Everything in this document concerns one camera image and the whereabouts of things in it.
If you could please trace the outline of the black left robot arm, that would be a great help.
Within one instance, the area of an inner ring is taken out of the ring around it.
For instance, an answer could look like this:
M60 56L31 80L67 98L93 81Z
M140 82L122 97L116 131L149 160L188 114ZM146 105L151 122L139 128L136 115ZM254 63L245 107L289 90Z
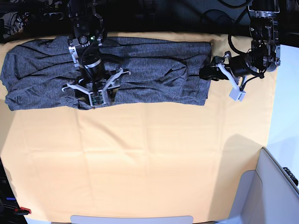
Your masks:
M228 80L235 90L244 91L249 81L263 79L266 72L272 72L280 65L279 3L277 0L247 0L240 5L222 0L220 3L231 9L243 9L235 25L244 15L249 16L251 47L247 52L238 50L232 42L232 34L228 34L231 50L224 56L215 56L199 71L199 77L206 81Z

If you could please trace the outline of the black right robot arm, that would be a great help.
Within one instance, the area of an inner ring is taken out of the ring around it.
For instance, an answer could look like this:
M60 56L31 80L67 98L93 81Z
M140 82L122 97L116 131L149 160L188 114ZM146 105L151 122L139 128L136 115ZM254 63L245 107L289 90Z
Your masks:
M103 18L97 14L96 6L95 0L67 3L68 17L73 25L68 49L81 75L62 87L62 91L73 89L75 97L92 108L111 105L114 91L120 87L120 76L130 74L121 67L121 57L100 52L105 33Z

